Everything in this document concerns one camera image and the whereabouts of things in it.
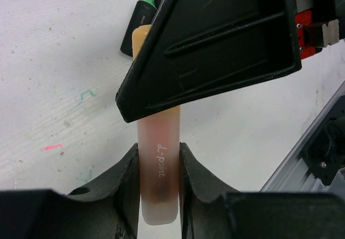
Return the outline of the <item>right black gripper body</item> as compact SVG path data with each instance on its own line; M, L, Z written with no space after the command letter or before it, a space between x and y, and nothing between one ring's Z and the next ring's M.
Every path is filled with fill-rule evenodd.
M300 58L344 39L344 0L296 0Z

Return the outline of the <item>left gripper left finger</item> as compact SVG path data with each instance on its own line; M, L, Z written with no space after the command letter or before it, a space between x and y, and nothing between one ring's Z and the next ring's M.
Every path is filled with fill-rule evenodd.
M82 203L68 238L137 238L140 206L138 145L68 198Z

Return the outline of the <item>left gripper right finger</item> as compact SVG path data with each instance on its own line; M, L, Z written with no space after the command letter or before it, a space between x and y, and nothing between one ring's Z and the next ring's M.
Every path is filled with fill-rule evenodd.
M179 160L182 238L232 238L226 196L239 191L202 165L186 143Z

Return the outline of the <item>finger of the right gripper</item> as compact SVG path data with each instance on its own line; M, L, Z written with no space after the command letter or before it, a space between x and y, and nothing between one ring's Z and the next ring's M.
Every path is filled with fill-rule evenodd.
M115 101L130 123L301 69L295 0L163 0Z

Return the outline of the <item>peach pastel highlighter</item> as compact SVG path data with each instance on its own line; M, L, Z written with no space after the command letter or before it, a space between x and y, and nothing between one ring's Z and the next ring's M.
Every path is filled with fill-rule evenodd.
M151 226L177 218L180 115L173 107L137 121L141 210Z

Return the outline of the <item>green capped black highlighter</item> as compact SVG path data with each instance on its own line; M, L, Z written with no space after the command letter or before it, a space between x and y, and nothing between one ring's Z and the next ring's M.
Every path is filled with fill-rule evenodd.
M120 51L132 57L132 33L133 31L142 25L149 25L152 23L157 8L154 4L154 0L139 0L136 2L135 8L133 10L132 16L130 18L129 24L127 26Z

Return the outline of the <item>aluminium mounting rail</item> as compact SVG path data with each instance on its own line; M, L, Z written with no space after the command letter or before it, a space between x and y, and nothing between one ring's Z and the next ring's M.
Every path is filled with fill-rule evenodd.
M261 189L344 197L344 85Z

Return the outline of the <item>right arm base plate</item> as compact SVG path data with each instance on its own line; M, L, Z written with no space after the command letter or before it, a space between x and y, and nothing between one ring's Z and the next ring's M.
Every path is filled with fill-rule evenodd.
M320 126L301 150L310 172L329 186L344 164L344 117Z

